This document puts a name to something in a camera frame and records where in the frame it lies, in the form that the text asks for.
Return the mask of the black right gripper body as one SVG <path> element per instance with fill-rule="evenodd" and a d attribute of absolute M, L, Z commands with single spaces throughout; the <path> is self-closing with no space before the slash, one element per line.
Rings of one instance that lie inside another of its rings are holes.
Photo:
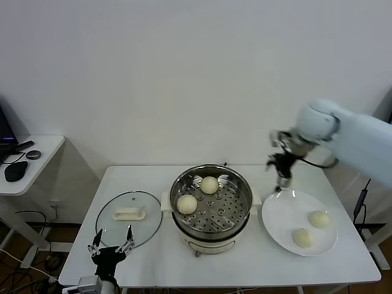
<path fill-rule="evenodd" d="M 277 171 L 277 174 L 281 178 L 292 177 L 292 166 L 296 162 L 296 156 L 291 153 L 275 153 L 271 158 L 273 165 Z"/>

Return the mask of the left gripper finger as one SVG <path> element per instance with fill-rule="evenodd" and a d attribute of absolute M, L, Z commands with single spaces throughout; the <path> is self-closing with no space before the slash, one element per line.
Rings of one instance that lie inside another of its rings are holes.
<path fill-rule="evenodd" d="M 91 256 L 95 256 L 99 254 L 99 245 L 102 238 L 102 232 L 103 230 L 100 229 L 99 232 L 95 235 L 92 244 L 88 245 L 88 251 L 91 254 Z"/>
<path fill-rule="evenodd" d="M 132 226 L 129 225 L 127 230 L 127 235 L 126 235 L 126 241 L 123 243 L 123 245 L 119 246 L 116 249 L 116 252 L 119 252 L 120 254 L 128 255 L 132 251 L 134 246 L 135 246 L 135 241 L 132 233 Z"/>

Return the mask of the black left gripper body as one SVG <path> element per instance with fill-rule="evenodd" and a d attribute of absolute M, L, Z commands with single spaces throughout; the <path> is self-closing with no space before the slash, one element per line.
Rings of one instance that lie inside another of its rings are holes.
<path fill-rule="evenodd" d="M 126 254 L 121 252 L 118 246 L 106 247 L 99 249 L 91 259 L 93 264 L 97 266 L 95 275 L 114 277 L 117 264 L 126 259 Z"/>

